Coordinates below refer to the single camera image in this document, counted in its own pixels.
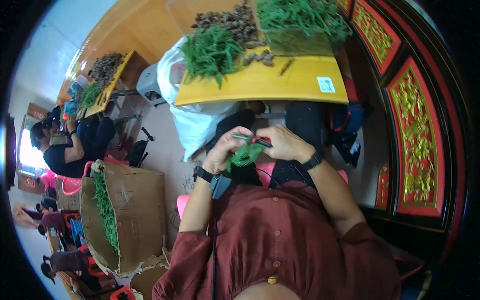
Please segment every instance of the window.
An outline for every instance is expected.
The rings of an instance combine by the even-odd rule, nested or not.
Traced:
[[[47,168],[42,151],[32,147],[30,142],[30,128],[37,122],[39,122],[37,119],[25,115],[17,154],[17,172],[32,177],[39,177]]]

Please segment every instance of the table surface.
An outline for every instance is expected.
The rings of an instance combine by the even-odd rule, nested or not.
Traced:
[[[262,53],[268,47],[246,51]],[[348,104],[347,92],[335,57],[295,57],[290,67],[279,76],[289,57],[275,57],[273,67],[253,61],[238,72],[222,79],[221,89],[214,78],[201,80],[198,76],[180,86],[176,106],[244,100],[302,100]],[[331,80],[333,89],[321,88],[319,81]]]
[[[113,75],[112,82],[98,95],[98,97],[96,98],[96,103],[93,104],[93,106],[89,107],[88,109],[80,110],[77,116],[81,118],[88,118],[90,116],[93,116],[107,109],[110,96],[112,95],[112,92],[117,87],[118,79],[120,78],[120,75],[125,69],[125,66],[129,62],[129,60],[132,58],[134,53],[135,53],[135,50],[130,51],[126,56],[123,57],[123,62],[121,63],[121,65],[118,66],[117,71]]]

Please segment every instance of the red and gold carved panel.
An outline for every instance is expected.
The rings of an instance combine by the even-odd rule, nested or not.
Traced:
[[[387,87],[400,153],[400,193],[396,211],[441,216],[444,150],[440,124],[427,85],[413,58]]]
[[[352,23],[367,45],[381,75],[400,47],[401,40],[385,20],[363,0],[356,0]]]
[[[336,0],[336,2],[343,12],[348,16],[348,11],[350,11],[350,4],[352,3],[352,0]]]
[[[376,209],[387,209],[389,174],[389,165],[383,166],[380,172],[378,172],[377,201],[375,202]]]

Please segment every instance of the clear plastic box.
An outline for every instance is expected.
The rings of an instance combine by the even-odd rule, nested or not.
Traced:
[[[253,13],[259,33],[263,34],[270,47],[270,52],[275,56],[333,56],[344,43],[341,41],[332,44],[327,33],[313,29],[307,31],[295,27],[262,29],[255,5],[253,5]],[[344,33],[346,39],[347,36],[352,34],[352,31],[346,23],[345,25],[347,29]]]

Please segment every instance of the stroller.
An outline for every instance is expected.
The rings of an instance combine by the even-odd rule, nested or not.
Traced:
[[[135,168],[143,168],[143,162],[148,155],[148,152],[145,152],[147,148],[148,141],[154,141],[155,139],[151,136],[145,127],[142,127],[142,131],[147,135],[146,141],[137,141],[132,145],[129,154],[128,164]]]

